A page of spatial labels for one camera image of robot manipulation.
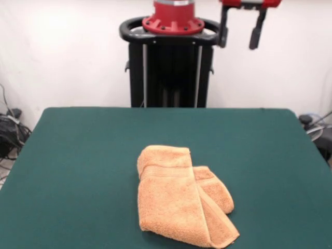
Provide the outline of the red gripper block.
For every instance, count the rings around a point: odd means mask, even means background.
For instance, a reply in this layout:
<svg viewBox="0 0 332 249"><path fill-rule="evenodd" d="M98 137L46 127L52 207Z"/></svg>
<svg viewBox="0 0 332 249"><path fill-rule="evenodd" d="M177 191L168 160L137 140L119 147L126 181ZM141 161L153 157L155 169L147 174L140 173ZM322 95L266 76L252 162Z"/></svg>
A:
<svg viewBox="0 0 332 249"><path fill-rule="evenodd" d="M267 8L277 8L281 0L221 0L222 3L222 14L220 20L220 47L225 48L227 43L228 28L227 28L227 17L228 10L230 8L246 10L259 10L259 16L257 18L256 26L254 27L249 48L255 50L258 48L262 26L267 14Z"/></svg>

